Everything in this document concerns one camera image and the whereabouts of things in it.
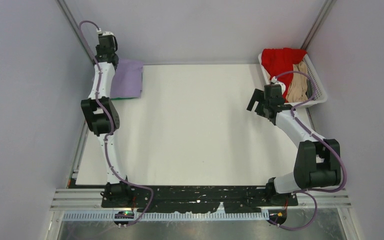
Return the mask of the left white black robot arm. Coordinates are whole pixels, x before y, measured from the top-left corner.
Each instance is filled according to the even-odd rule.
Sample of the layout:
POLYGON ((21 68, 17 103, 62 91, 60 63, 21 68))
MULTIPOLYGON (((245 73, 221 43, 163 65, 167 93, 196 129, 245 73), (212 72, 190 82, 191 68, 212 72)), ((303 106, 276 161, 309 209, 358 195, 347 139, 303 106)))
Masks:
POLYGON ((130 190, 123 187, 121 179, 125 179, 126 174, 120 171, 118 163, 110 162, 110 157, 117 158, 114 134, 120 126, 118 112, 110 99, 112 80, 119 62, 116 37, 109 31, 99 32, 95 48, 92 89, 80 106, 87 126, 97 137, 104 155, 106 185, 101 195, 105 200, 114 199, 121 207, 128 207, 134 197, 130 190))

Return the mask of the lavender purple t-shirt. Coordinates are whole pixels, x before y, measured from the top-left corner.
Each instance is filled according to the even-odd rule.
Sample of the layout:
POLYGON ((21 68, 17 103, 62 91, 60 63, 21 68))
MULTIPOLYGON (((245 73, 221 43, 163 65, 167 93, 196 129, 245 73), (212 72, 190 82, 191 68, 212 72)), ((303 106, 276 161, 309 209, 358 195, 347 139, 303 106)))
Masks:
POLYGON ((141 97, 143 90, 144 63, 138 60, 121 59, 112 79, 111 97, 141 97))

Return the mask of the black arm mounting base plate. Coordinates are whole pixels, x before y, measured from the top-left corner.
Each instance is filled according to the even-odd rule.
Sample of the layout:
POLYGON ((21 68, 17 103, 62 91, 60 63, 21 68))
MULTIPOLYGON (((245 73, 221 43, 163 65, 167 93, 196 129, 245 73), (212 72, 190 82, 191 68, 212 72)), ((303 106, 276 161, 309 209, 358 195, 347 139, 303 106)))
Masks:
POLYGON ((214 213, 223 207, 226 213, 256 213, 262 207, 295 207, 298 201, 290 193, 275 193, 265 186, 169 186, 146 188, 123 184, 122 195, 112 200, 102 196, 103 208, 128 208, 142 213, 214 213))

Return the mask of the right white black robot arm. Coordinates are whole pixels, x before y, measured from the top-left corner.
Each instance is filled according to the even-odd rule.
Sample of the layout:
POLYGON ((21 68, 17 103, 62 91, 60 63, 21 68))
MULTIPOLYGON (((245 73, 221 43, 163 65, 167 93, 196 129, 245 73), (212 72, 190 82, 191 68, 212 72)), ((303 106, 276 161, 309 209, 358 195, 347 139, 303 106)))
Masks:
POLYGON ((265 85, 263 90, 256 88, 246 109, 268 119, 297 147, 293 171, 268 181, 268 203, 279 205, 286 194, 307 190, 335 193, 344 188, 347 173, 339 142, 323 137, 303 123, 296 108, 285 103, 279 84, 265 85))

